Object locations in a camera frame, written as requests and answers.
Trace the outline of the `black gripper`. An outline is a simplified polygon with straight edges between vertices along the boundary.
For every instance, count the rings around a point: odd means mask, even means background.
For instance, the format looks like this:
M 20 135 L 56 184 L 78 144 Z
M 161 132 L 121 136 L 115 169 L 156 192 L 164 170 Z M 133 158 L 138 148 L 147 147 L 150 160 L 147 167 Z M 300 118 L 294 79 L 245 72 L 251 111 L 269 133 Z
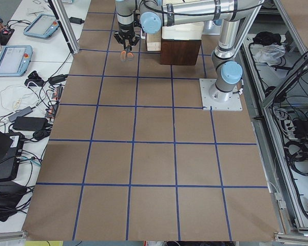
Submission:
M 120 29 L 119 31 L 116 31 L 113 36 L 116 41 L 124 47 L 133 47 L 137 45 L 140 40 L 140 36 L 133 30 Z

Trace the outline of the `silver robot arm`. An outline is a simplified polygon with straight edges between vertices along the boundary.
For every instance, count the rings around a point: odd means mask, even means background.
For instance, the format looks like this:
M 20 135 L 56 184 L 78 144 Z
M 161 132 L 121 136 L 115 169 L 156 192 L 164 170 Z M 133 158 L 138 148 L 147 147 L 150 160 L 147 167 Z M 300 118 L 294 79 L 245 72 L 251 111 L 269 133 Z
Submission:
M 212 54 L 217 79 L 207 94 L 215 103 L 226 103 L 232 98 L 243 72 L 234 56 L 240 20 L 248 13 L 248 6 L 244 1 L 116 1 L 119 29 L 114 37 L 123 46 L 121 59 L 131 58 L 132 48 L 140 40 L 135 27 L 155 34 L 163 27 L 212 22 L 220 27 L 220 36 Z
M 139 2 L 137 0 L 115 1 L 115 7 L 118 17 L 119 32 L 126 34 L 134 31 L 134 27 L 142 27 L 140 21 L 135 22 L 134 12 L 139 10 Z

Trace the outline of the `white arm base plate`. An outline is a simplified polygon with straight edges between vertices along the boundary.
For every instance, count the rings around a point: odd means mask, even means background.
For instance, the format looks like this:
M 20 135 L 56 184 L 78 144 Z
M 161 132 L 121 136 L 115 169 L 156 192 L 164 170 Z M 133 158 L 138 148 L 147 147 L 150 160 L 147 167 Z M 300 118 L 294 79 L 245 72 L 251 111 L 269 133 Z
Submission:
M 201 78 L 199 82 L 203 110 L 242 111 L 237 85 L 231 92 L 221 92 L 216 88 L 216 79 Z

